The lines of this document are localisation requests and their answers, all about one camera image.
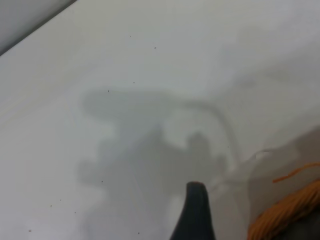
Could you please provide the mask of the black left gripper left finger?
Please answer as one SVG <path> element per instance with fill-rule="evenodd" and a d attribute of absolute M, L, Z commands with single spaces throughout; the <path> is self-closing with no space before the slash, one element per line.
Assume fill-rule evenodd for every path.
<path fill-rule="evenodd" d="M 215 240 L 209 195 L 201 182 L 186 185 L 184 205 L 171 240 Z"/>

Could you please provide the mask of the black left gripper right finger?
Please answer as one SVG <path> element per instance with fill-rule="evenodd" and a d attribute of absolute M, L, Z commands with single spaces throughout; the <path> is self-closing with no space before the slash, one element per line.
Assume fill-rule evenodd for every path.
<path fill-rule="evenodd" d="M 290 223 L 273 240 L 320 240 L 320 213 L 312 212 Z"/>

